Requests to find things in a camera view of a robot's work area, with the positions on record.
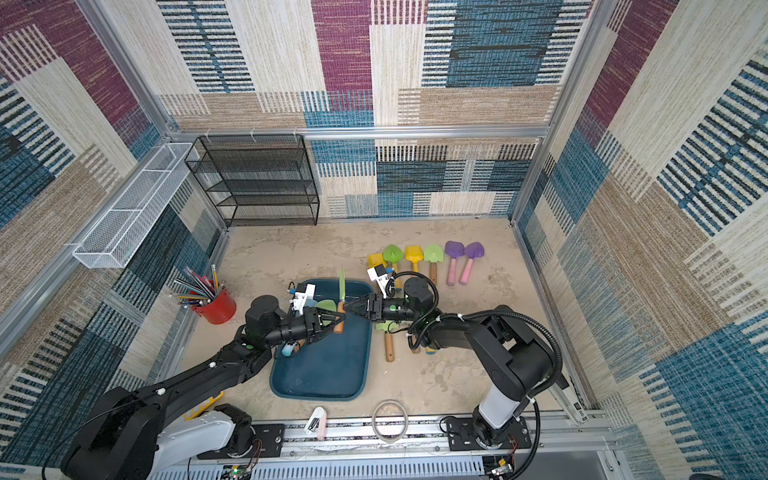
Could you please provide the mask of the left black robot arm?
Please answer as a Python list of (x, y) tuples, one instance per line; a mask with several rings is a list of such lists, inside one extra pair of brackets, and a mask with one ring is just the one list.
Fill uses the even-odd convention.
[(161, 432), (211, 396), (255, 377), (273, 349), (319, 341), (345, 319), (343, 313), (305, 307), (291, 315), (272, 295), (254, 299), (233, 340), (211, 358), (165, 381), (128, 391), (116, 387), (97, 401), (61, 462), (70, 479), (146, 479), (160, 453)]

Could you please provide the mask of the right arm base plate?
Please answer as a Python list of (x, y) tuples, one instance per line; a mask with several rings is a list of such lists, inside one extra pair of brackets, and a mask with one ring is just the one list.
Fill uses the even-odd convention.
[(531, 430), (525, 419), (512, 418), (501, 428), (493, 428), (482, 417), (443, 417), (439, 428), (447, 435), (451, 451), (512, 450), (532, 447)]

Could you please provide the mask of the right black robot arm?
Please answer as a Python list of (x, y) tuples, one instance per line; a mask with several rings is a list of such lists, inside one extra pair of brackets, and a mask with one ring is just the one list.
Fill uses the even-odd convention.
[(348, 300), (345, 311), (374, 323), (406, 322), (411, 349), (473, 351), (492, 382), (473, 412), (473, 428), (481, 446), (496, 447), (535, 397), (557, 383), (562, 349), (540, 322), (506, 306), (459, 314), (443, 312), (438, 304), (429, 277), (401, 272), (387, 277), (379, 293)]

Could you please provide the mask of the purple shovel long pink handle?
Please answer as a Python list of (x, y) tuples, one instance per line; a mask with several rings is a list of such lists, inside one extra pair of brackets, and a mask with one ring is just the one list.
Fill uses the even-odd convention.
[(465, 246), (459, 241), (447, 241), (444, 248), (444, 253), (449, 257), (449, 267), (446, 279), (448, 286), (453, 286), (456, 283), (457, 277), (457, 262), (458, 259), (464, 256)]

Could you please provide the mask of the yellow shovel wooden handle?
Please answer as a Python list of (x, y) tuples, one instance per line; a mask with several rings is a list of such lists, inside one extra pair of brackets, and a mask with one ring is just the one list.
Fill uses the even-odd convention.
[(386, 261), (383, 258), (382, 253), (375, 253), (368, 256), (368, 267), (375, 268), (377, 266), (386, 266)]

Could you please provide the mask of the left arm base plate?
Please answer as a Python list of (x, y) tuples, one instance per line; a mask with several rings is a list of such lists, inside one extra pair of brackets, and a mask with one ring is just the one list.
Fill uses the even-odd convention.
[(219, 450), (196, 456), (198, 460), (276, 458), (282, 451), (284, 424), (237, 426), (232, 438)]

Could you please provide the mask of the light green shovel wooden handle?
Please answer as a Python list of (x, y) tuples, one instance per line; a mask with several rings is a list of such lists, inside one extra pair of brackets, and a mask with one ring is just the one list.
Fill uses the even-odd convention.
[[(344, 314), (345, 313), (345, 299), (346, 299), (346, 276), (345, 276), (345, 269), (342, 268), (339, 272), (339, 301), (337, 302), (337, 312)], [(335, 334), (342, 334), (344, 331), (344, 322), (340, 321), (338, 324), (334, 326), (334, 333)]]

